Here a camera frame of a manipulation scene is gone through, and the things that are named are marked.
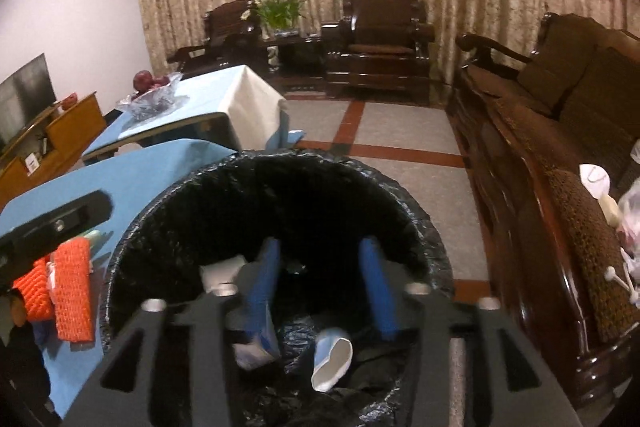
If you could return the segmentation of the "orange foam fruit net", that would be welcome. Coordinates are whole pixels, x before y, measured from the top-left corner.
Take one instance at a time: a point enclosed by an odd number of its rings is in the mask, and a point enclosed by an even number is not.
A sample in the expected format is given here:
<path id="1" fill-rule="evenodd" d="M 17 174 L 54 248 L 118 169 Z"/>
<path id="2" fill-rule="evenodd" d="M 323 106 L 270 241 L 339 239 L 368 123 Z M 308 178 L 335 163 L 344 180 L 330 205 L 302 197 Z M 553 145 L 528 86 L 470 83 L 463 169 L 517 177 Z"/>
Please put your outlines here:
<path id="1" fill-rule="evenodd" d="M 69 343 L 92 343 L 91 244 L 76 237 L 52 254 L 55 325 L 58 338 Z"/>

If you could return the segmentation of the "white blue paper cup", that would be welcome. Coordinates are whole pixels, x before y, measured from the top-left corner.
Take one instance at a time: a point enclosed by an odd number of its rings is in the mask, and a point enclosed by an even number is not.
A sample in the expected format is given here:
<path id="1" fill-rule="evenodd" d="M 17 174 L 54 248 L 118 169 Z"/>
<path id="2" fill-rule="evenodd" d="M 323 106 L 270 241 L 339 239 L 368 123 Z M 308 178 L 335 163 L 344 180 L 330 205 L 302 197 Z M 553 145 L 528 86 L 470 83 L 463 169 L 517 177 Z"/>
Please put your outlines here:
<path id="1" fill-rule="evenodd" d="M 343 329 L 325 329 L 314 344 L 314 370 L 311 387 L 316 392 L 329 392 L 347 373 L 352 364 L 352 340 Z"/>

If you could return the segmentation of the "black lined trash bin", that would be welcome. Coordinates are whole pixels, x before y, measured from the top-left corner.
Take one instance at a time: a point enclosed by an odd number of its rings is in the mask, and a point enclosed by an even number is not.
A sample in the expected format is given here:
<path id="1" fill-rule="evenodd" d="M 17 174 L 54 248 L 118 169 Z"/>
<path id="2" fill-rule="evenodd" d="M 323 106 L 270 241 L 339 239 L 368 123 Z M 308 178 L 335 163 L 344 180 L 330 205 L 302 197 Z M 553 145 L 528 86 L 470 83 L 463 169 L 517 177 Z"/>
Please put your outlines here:
<path id="1" fill-rule="evenodd" d="M 243 265 L 280 244 L 273 345 L 232 343 Z M 431 286 L 420 329 L 385 340 L 363 239 Z M 101 426 L 445 426 L 450 296 L 440 235 L 397 182 L 320 150 L 237 153 L 172 184 L 132 220 L 107 269 L 104 355 L 82 392 Z M 354 356 L 326 393 L 314 344 L 343 329 Z"/>

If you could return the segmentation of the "near blue tablecloth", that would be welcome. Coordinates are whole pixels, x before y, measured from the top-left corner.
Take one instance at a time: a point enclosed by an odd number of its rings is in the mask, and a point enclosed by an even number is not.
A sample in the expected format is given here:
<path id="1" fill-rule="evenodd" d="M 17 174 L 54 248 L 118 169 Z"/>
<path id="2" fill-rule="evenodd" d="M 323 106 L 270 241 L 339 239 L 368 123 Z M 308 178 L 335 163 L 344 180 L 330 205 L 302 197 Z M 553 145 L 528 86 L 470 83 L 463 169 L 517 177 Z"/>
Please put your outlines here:
<path id="1" fill-rule="evenodd" d="M 140 148 L 42 184 L 14 198 L 1 211 L 6 233 L 43 213 L 87 193 L 102 191 L 112 201 L 111 218 L 96 225 L 99 240 L 91 248 L 92 343 L 69 343 L 51 333 L 41 348 L 51 381 L 56 413 L 65 416 L 80 389 L 103 358 L 100 304 L 113 251 L 132 220 L 160 193 L 191 171 L 231 155 L 231 150 L 203 140 L 181 139 Z"/>

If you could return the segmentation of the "blue tablecloth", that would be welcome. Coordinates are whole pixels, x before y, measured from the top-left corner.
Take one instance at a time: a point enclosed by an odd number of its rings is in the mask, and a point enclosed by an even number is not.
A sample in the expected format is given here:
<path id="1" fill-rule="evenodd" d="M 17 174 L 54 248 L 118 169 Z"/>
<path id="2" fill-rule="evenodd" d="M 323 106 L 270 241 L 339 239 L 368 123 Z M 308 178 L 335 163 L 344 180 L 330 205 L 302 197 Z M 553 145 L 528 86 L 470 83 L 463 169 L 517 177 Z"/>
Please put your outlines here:
<path id="1" fill-rule="evenodd" d="M 177 107 L 170 113 L 144 121 L 134 121 L 123 113 L 89 145 L 82 153 L 81 159 L 85 162 L 98 161 L 129 143 L 150 146 L 178 139 L 200 139 L 227 147 L 229 150 L 242 150 L 227 116 L 193 117 L 185 109 L 181 109 L 184 104 L 186 97 L 178 96 Z M 289 148 L 303 138 L 302 132 L 290 129 L 288 109 L 286 120 L 288 136 L 284 147 L 281 148 Z"/>
<path id="2" fill-rule="evenodd" d="M 6 233 L 43 213 L 87 193 L 102 191 L 112 201 L 111 218 L 96 225 L 99 240 L 91 248 L 92 343 L 69 343 L 51 333 L 41 348 L 51 381 L 56 413 L 65 416 L 80 389 L 103 358 L 100 304 L 113 251 L 132 220 L 160 193 L 191 171 L 231 155 L 231 150 L 203 140 L 181 139 L 140 148 L 42 184 L 14 198 L 1 211 Z"/>

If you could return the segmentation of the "flat screen television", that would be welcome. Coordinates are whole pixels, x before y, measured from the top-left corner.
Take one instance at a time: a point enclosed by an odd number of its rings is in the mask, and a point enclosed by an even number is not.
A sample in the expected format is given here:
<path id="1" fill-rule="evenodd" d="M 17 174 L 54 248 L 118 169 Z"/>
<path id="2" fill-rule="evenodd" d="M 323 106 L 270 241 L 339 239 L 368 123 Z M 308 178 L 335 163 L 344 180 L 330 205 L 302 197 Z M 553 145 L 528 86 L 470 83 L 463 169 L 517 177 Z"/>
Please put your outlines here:
<path id="1" fill-rule="evenodd" d="M 56 96 L 46 56 L 43 53 L 2 81 L 0 89 L 2 150 L 55 102 Z"/>

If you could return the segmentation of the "red bowl on cabinet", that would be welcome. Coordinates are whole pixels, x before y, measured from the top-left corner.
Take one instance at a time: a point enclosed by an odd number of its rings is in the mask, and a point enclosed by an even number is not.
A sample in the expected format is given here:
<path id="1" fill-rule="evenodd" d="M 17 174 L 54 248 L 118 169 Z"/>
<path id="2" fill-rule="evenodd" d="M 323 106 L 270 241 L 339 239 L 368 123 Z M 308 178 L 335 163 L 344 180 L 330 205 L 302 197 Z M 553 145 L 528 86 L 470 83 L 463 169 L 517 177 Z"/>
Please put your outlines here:
<path id="1" fill-rule="evenodd" d="M 63 98 L 63 100 L 60 103 L 60 107 L 63 112 L 66 112 L 66 110 L 69 110 L 77 103 L 78 103 L 78 95 L 76 92 L 73 92 L 70 95 L 67 95 L 66 98 Z"/>

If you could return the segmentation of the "far blue tablecloth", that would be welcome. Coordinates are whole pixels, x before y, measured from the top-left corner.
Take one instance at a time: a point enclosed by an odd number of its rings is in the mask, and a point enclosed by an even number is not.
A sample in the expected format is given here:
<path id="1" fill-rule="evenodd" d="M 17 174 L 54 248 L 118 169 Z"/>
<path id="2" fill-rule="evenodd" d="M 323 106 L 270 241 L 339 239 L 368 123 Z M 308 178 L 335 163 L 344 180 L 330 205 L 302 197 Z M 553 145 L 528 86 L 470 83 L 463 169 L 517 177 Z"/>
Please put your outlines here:
<path id="1" fill-rule="evenodd" d="M 185 109 L 181 109 L 184 104 L 186 97 L 178 96 L 177 107 L 170 113 L 144 121 L 134 121 L 123 113 L 89 145 L 82 153 L 81 159 L 85 162 L 98 161 L 129 143 L 150 146 L 178 139 L 200 139 L 227 147 L 229 150 L 242 150 L 227 116 L 193 117 Z M 281 148 L 289 148 L 303 138 L 302 132 L 290 129 L 288 109 L 286 120 L 288 136 L 284 147 Z"/>

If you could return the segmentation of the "glass fruit bowl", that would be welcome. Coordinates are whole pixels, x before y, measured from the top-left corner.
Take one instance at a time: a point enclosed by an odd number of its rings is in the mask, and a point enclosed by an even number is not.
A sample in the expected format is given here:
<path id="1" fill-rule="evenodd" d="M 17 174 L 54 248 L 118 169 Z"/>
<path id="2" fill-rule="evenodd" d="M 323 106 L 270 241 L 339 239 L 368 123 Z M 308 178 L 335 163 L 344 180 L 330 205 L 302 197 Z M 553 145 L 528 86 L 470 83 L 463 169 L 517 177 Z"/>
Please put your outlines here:
<path id="1" fill-rule="evenodd" d="M 182 77 L 181 72 L 172 72 L 167 76 L 168 83 L 153 87 L 144 93 L 127 95 L 119 101 L 116 108 L 134 121 L 144 121 L 170 113 L 177 107 L 177 88 Z"/>

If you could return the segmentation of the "white cloth on table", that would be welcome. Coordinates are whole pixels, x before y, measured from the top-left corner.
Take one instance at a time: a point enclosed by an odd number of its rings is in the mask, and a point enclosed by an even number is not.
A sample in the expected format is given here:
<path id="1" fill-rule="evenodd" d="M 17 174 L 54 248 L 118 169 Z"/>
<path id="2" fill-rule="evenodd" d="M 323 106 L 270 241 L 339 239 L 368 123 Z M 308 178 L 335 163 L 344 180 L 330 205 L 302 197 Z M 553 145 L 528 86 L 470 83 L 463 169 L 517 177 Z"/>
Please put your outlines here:
<path id="1" fill-rule="evenodd" d="M 190 116 L 227 116 L 242 150 L 277 150 L 288 136 L 285 98 L 247 65 L 182 80 Z"/>

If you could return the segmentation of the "red fruit in bowl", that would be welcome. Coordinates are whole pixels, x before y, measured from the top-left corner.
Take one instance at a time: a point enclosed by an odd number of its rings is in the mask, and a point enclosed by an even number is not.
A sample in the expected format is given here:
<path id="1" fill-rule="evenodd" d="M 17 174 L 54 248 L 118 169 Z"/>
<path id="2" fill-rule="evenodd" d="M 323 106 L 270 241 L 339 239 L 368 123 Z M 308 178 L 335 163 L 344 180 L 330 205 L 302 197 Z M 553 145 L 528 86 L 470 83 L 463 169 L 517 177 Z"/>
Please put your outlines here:
<path id="1" fill-rule="evenodd" d="M 142 95 L 153 89 L 165 87 L 169 83 L 168 76 L 154 77 L 152 72 L 148 70 L 140 70 L 134 75 L 132 85 L 134 86 L 134 93 L 136 95 Z"/>

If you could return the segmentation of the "long wooden sofa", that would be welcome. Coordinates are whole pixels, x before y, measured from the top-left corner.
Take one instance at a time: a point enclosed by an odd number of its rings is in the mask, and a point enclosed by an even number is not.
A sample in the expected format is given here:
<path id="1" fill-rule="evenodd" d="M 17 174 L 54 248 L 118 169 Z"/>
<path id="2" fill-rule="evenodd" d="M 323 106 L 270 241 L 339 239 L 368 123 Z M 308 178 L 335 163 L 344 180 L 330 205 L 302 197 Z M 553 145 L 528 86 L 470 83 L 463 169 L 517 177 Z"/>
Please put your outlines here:
<path id="1" fill-rule="evenodd" d="M 579 178 L 603 168 L 614 195 L 639 176 L 639 39 L 589 17 L 547 14 L 529 55 L 462 34 L 470 54 L 449 114 L 491 237 L 492 289 L 577 410 L 603 405 L 639 354 L 639 312 L 620 285 L 620 243 Z"/>

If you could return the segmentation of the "white items on sofa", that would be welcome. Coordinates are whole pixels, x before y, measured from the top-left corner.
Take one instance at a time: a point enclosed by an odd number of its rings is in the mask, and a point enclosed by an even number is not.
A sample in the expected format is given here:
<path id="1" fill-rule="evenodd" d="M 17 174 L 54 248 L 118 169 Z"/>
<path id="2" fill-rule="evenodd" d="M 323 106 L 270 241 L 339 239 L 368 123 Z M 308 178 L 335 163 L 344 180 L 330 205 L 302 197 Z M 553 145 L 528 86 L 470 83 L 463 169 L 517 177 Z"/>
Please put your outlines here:
<path id="1" fill-rule="evenodd" d="M 618 275 L 613 265 L 608 265 L 604 279 L 623 288 L 631 306 L 639 308 L 639 179 L 635 179 L 616 200 L 610 194 L 611 177 L 603 167 L 582 164 L 579 166 L 579 178 L 597 201 L 606 223 L 620 241 L 623 276 Z"/>

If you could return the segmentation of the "dark wooden side table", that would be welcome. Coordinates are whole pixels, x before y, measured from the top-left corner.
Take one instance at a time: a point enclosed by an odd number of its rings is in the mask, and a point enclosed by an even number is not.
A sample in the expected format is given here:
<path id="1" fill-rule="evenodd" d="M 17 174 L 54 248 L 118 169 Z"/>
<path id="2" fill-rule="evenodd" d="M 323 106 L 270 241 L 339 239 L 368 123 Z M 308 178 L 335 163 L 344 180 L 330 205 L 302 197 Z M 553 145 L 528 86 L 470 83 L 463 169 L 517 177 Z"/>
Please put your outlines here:
<path id="1" fill-rule="evenodd" d="M 312 77 L 326 75 L 326 52 L 319 34 L 288 35 L 262 40 L 267 50 L 269 74 L 273 77 Z"/>

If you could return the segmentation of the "green potted plant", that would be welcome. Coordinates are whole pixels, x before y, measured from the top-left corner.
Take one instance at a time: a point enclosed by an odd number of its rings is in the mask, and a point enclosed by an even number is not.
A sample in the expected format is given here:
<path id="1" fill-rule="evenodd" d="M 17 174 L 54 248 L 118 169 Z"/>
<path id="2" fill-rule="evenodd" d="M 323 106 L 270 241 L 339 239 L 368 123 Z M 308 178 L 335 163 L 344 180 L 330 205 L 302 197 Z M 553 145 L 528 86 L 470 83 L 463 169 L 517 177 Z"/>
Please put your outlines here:
<path id="1" fill-rule="evenodd" d="M 250 0 L 241 20 L 258 17 L 273 31 L 290 30 L 298 26 L 304 6 L 305 0 Z"/>

